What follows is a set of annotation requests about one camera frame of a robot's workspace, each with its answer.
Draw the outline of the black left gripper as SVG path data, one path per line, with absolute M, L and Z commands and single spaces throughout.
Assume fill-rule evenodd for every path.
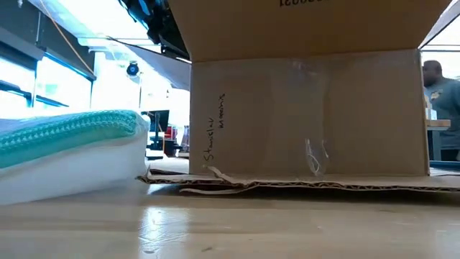
M 167 0 L 119 0 L 119 4 L 147 29 L 148 38 L 160 46 L 162 55 L 190 59 Z

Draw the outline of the brown cardboard box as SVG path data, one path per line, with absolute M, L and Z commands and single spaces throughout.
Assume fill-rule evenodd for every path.
M 190 90 L 190 157 L 145 183 L 460 192 L 430 170 L 420 49 L 455 0 L 167 0 L 190 59 L 132 51 Z

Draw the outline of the person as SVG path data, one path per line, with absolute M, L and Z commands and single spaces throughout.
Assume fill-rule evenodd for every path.
M 443 76 L 437 60 L 423 63 L 424 93 L 438 119 L 447 119 L 451 126 L 440 132 L 442 161 L 460 161 L 460 81 Z

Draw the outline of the long blue beam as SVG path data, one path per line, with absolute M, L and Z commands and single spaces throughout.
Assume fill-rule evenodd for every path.
M 460 161 L 431 160 L 429 164 L 431 168 L 460 172 Z

